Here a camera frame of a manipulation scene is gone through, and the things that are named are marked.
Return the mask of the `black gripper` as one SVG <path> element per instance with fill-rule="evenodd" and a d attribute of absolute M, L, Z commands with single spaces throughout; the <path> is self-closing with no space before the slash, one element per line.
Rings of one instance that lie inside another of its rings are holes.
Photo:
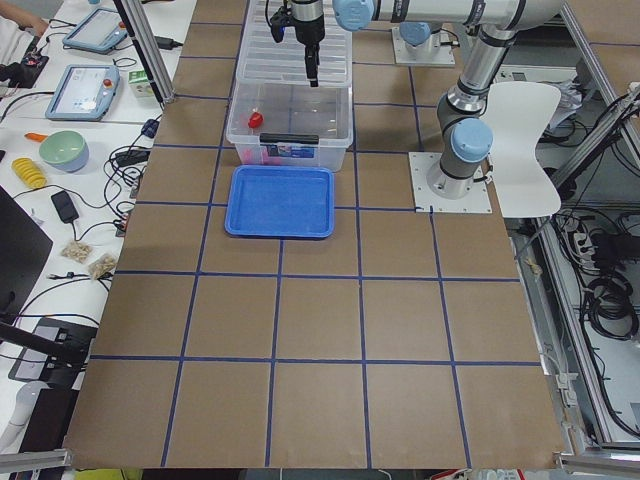
<path fill-rule="evenodd" d="M 318 67 L 320 43 L 324 39 L 324 19 L 311 21 L 294 19 L 296 39 L 305 46 L 305 69 L 311 87 L 318 87 Z"/>

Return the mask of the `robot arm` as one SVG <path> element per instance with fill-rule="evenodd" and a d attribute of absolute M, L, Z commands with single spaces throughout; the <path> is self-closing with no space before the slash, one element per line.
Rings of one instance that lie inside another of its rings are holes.
<path fill-rule="evenodd" d="M 460 23 L 477 26 L 469 60 L 457 83 L 441 98 L 437 115 L 444 152 L 435 173 L 446 186 L 470 180 L 488 154 L 457 145 L 460 124 L 475 119 L 486 105 L 489 87 L 517 33 L 537 27 L 555 16 L 561 1 L 334 1 L 338 25 L 350 32 L 373 21 Z"/>
<path fill-rule="evenodd" d="M 399 33 L 409 50 L 434 50 L 443 45 L 442 27 L 439 22 L 402 22 Z"/>

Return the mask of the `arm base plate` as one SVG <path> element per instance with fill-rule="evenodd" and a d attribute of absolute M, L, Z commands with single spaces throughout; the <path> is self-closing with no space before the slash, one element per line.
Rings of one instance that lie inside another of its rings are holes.
<path fill-rule="evenodd" d="M 491 214 L 487 181 L 480 167 L 458 180 L 441 170 L 438 152 L 410 152 L 415 210 L 421 213 Z"/>
<path fill-rule="evenodd" d="M 404 66 L 453 68 L 454 39 L 441 23 L 403 22 L 393 27 L 395 63 Z"/>

